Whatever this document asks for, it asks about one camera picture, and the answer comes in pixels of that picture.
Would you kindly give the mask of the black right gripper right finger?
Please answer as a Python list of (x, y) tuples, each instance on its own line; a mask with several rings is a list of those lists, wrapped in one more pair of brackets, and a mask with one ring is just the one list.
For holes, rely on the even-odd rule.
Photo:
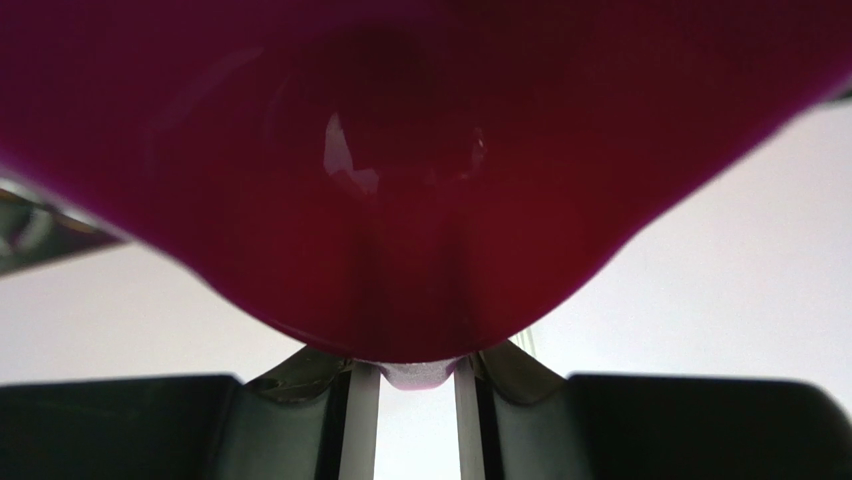
[(465, 479), (847, 479), (851, 423), (802, 382), (575, 374), (510, 342), (454, 372)]

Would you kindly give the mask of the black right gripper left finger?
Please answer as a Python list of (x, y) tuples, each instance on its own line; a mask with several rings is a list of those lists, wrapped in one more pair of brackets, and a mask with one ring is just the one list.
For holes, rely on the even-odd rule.
[(256, 379), (1, 390), (5, 479), (369, 479), (380, 375), (305, 347)]

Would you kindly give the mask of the purple plastic scoop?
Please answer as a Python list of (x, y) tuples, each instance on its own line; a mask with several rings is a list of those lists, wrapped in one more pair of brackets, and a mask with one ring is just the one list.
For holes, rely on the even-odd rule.
[(850, 75), (847, 1), (5, 1), (1, 163), (314, 348), (432, 363)]

